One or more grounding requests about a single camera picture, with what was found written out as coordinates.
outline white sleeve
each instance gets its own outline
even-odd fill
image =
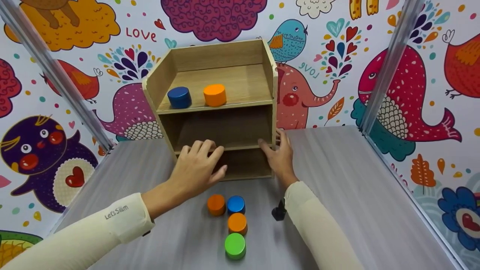
[[[140,193],[135,193],[47,237],[2,270],[85,270],[154,226]]]
[[[363,269],[338,223],[304,182],[288,187],[285,209],[319,269]]]

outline cartoon elephant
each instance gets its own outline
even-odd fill
[[[328,103],[335,95],[340,80],[326,96],[317,97],[305,77],[292,66],[277,64],[278,95],[276,126],[282,129],[301,129],[307,124],[308,108]]]

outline yellow cloud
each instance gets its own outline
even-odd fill
[[[80,20],[78,27],[72,22],[72,14],[69,12],[65,14],[64,9],[50,10],[58,21],[57,24],[53,18],[47,21],[45,15],[42,16],[36,8],[25,3],[20,4],[20,8],[51,51],[70,50],[74,46],[88,48],[94,43],[107,43],[110,36],[120,34],[120,27],[115,21],[115,12],[109,5],[97,3],[95,0],[70,0],[66,5],[71,7],[73,16],[76,14]],[[7,25],[4,30],[12,41],[20,43]]]

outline gray table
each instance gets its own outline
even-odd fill
[[[288,134],[298,177],[332,213],[365,269],[455,269],[451,256],[355,127]],[[165,181],[172,169],[169,156],[161,140],[120,143],[64,214],[58,230]],[[245,199],[249,230],[247,255],[241,261],[225,256],[227,217],[207,214],[206,200],[213,193]],[[92,269],[317,269],[291,220],[278,222],[270,214],[281,196],[273,179],[219,183],[157,218],[148,236],[118,246]]]

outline blue cylinder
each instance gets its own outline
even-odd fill
[[[227,201],[228,214],[242,213],[245,214],[245,201],[240,196],[232,196]]]
[[[185,109],[190,107],[192,104],[192,98],[188,88],[184,86],[179,86],[171,89],[167,93],[170,104],[174,109]]]

